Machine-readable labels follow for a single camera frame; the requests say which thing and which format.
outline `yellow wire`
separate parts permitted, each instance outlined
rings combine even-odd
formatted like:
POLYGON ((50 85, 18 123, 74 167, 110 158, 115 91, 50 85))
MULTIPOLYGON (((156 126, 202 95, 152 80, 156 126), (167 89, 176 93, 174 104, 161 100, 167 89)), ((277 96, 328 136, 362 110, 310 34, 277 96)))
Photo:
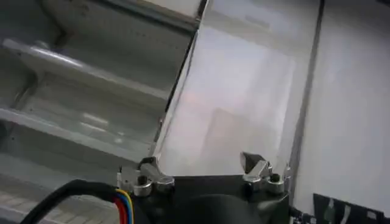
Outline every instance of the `yellow wire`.
POLYGON ((133 201, 132 201, 132 199, 130 198, 129 194, 126 191, 124 191, 122 189, 116 189, 116 191, 121 193, 121 194, 123 194, 123 195, 125 195, 125 197, 128 199, 129 204, 130 204, 130 210, 131 210, 131 213, 132 213, 132 224, 134 224, 134 211, 133 211, 133 201))

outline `blue wire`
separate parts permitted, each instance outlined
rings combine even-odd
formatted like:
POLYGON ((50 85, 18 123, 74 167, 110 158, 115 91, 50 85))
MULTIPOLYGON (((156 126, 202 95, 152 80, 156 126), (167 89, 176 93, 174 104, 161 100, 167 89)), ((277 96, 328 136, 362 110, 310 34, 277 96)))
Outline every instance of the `blue wire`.
POLYGON ((130 206, 129 202, 127 201, 127 198, 123 195, 118 193, 118 197, 122 200, 122 202, 126 205, 126 211, 127 211, 127 223, 128 224, 133 224, 132 223, 132 213, 130 212, 130 206))

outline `red wire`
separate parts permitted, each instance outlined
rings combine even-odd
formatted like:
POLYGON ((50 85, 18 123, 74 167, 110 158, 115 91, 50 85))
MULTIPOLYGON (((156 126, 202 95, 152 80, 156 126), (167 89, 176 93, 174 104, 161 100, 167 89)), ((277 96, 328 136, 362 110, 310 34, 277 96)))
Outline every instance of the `red wire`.
POLYGON ((118 207, 119 210, 119 221, 120 224, 127 224, 127 215, 126 215, 126 210, 124 209, 124 205, 122 201, 119 198, 116 198, 114 200, 116 207, 118 207))

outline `wire bundle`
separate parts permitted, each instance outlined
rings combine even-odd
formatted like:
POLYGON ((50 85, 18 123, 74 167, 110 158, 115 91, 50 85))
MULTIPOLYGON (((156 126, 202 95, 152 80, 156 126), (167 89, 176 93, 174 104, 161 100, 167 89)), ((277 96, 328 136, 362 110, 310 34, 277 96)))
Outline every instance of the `wire bundle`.
POLYGON ((58 188, 36 205, 20 224, 36 224, 61 201, 73 195, 92 195, 115 203, 121 224, 134 224, 133 203, 124 190, 104 183, 74 180, 58 188))
POLYGON ((134 224, 133 202, 130 196, 121 189, 117 189, 116 192, 118 198, 115 199, 115 205, 119 210, 120 224, 134 224))

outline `white plastic surface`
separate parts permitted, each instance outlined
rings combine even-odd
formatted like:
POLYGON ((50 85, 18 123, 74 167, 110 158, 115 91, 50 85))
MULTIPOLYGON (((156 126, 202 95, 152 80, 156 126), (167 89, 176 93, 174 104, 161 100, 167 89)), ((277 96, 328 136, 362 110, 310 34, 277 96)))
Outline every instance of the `white plastic surface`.
POLYGON ((390 8, 327 0, 294 205, 313 193, 390 215, 390 8))
POLYGON ((165 140, 169 175, 243 173, 239 153, 284 169, 302 101, 317 3, 212 1, 165 140))

